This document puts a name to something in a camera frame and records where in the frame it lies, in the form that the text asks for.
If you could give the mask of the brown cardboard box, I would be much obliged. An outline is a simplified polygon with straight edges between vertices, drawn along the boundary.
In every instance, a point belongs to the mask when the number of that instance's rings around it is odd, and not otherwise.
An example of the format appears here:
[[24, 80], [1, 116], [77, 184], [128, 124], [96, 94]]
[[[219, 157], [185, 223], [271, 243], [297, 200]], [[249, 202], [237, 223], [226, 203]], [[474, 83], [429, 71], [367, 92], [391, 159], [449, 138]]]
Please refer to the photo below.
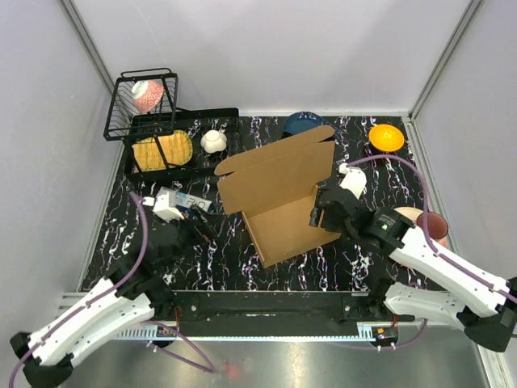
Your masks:
[[318, 184], [333, 171], [333, 136], [322, 125], [217, 165], [225, 214], [242, 215], [265, 268], [338, 239], [309, 224]]

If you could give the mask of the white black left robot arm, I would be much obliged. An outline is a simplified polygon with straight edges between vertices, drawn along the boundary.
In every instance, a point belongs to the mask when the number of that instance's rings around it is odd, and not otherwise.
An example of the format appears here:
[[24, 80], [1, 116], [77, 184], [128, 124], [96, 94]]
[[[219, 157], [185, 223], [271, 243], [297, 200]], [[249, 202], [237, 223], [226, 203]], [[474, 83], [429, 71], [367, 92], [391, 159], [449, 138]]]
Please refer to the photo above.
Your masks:
[[142, 230], [137, 253], [117, 260], [89, 293], [53, 322], [38, 331], [21, 331], [11, 337], [19, 361], [10, 386], [22, 372], [32, 387], [58, 387], [86, 357], [121, 332], [143, 322], [179, 316], [179, 304], [166, 294], [165, 284], [154, 269], [162, 260], [181, 255], [186, 247], [213, 240], [218, 216], [192, 205], [177, 212], [172, 237], [153, 246], [142, 200], [137, 195], [132, 199]]

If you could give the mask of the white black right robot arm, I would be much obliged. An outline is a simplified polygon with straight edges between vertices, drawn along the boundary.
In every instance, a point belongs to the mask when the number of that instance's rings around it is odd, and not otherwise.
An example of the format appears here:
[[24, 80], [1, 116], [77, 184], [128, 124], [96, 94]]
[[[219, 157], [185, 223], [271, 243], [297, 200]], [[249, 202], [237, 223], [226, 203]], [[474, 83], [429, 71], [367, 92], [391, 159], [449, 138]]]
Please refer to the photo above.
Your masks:
[[516, 279], [495, 276], [441, 245], [431, 246], [422, 228], [396, 210], [371, 211], [348, 189], [320, 189], [309, 224], [412, 268], [441, 288], [387, 281], [366, 302], [372, 318], [411, 315], [445, 323], [494, 352], [505, 352], [515, 336]]

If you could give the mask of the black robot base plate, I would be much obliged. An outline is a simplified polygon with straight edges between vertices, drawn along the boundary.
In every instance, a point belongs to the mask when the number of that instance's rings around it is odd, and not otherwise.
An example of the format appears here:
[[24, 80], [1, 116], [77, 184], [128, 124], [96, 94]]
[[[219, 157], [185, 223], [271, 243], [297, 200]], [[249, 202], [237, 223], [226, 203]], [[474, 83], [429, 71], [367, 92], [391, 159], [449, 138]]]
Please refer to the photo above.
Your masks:
[[320, 316], [337, 323], [392, 322], [395, 314], [368, 293], [317, 291], [173, 291], [155, 306], [153, 321], [208, 322], [215, 317]]

